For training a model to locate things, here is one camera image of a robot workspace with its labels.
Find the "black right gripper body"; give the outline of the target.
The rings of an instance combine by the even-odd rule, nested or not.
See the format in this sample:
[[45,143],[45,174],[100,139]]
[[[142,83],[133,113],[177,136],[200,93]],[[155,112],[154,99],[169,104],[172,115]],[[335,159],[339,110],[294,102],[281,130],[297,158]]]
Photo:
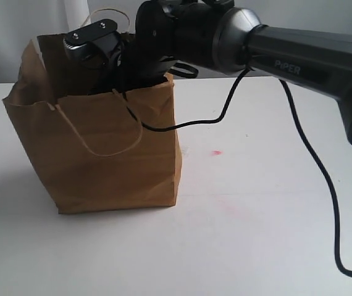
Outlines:
[[165,82],[164,75],[182,76],[173,56],[174,10],[181,1],[145,1],[138,8],[135,34],[122,54],[126,88],[147,88]]

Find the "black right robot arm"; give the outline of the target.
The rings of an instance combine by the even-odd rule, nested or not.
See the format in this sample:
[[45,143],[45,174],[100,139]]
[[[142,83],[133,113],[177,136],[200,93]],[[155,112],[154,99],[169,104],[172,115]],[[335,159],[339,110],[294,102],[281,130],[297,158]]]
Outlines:
[[145,1],[135,41],[150,60],[224,74],[260,70],[332,97],[352,144],[352,35],[270,27],[233,1]]

